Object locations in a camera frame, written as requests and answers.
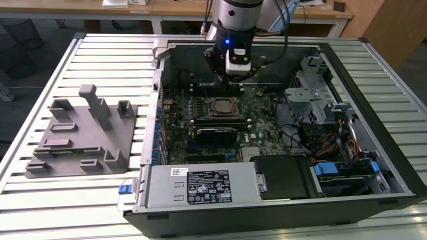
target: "motherboard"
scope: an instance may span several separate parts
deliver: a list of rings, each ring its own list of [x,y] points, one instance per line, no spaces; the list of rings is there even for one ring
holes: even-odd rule
[[[261,85],[224,92],[204,86],[164,91],[168,164],[248,162],[286,154],[275,123],[278,94]]]

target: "barcode sticker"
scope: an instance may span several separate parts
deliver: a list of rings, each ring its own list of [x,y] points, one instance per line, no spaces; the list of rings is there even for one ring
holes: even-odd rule
[[[172,168],[171,176],[187,176],[188,168]]]

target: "wooden desk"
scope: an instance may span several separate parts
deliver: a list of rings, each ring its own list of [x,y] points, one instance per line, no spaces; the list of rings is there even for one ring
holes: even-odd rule
[[[327,5],[332,3],[334,0],[327,0]],[[153,0],[151,14],[157,16],[155,21],[203,21],[205,6],[205,0]],[[354,14],[348,9],[346,12],[339,12],[323,5],[306,7],[304,9],[298,8],[291,23],[332,25],[327,36],[338,38],[342,35],[347,21],[352,18]]]
[[[163,33],[161,21],[203,21],[204,12],[205,0],[151,0],[119,9],[103,9],[103,0],[0,0],[0,18],[149,20],[155,34]],[[314,6],[306,7],[306,19],[304,10],[296,9],[291,23],[332,25],[328,37],[339,37],[352,17],[350,11]]]

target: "table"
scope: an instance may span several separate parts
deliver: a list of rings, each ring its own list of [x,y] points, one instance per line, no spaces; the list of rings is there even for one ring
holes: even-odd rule
[[[69,44],[28,118],[0,163],[1,240],[109,239],[148,240],[117,211],[117,188],[139,176],[144,127],[156,70],[156,40],[200,40],[195,35],[87,34]],[[283,41],[282,37],[255,41]],[[427,183],[427,108],[368,43],[358,39],[291,37],[292,43],[331,45],[416,173]],[[77,97],[81,84],[95,84],[108,104],[129,100],[137,105],[129,171],[124,174],[27,179],[31,161],[52,116],[53,99],[85,104]],[[338,88],[342,99],[344,92]],[[132,195],[124,204],[135,202]],[[411,239],[427,238],[426,203],[386,211],[356,224],[219,234],[183,239]]]
[[[103,0],[0,0],[0,18],[149,20],[155,34],[161,34],[161,21],[203,21],[204,0],[151,0],[148,5],[103,9]],[[296,9],[291,23],[332,25],[328,37],[338,38],[352,13],[326,10],[324,6]]]

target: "white sticker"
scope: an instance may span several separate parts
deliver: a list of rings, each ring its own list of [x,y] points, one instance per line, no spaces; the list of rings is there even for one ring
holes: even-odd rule
[[[172,168],[171,176],[187,176],[188,168]]]
[[[148,14],[148,11],[131,11],[131,14]]]

